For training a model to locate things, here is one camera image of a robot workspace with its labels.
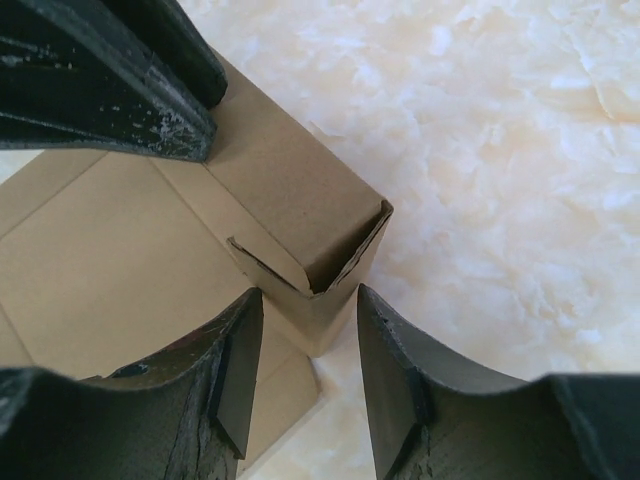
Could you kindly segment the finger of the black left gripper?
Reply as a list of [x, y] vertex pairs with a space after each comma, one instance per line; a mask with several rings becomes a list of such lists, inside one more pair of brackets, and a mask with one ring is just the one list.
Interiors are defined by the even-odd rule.
[[105, 0], [105, 6], [149, 47], [206, 108], [228, 81], [224, 67], [176, 0]]
[[1, 146], [205, 161], [217, 126], [104, 1], [1, 5]]

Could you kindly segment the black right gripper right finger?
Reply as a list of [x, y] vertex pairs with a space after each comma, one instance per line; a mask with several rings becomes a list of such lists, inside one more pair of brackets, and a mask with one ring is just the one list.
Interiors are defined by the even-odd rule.
[[639, 378], [485, 367], [360, 286], [357, 326], [380, 479], [635, 479]]

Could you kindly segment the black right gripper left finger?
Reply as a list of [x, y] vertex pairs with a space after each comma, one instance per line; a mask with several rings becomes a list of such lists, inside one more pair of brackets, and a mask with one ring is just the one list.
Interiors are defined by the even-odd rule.
[[5, 479], [233, 479], [247, 453], [261, 291], [107, 377], [1, 372]]

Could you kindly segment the brown cardboard box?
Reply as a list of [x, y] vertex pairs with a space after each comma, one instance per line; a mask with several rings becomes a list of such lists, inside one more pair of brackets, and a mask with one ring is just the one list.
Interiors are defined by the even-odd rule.
[[1, 372], [84, 380], [250, 288], [263, 333], [237, 475], [315, 404], [392, 205], [236, 68], [209, 160], [48, 150], [1, 187]]

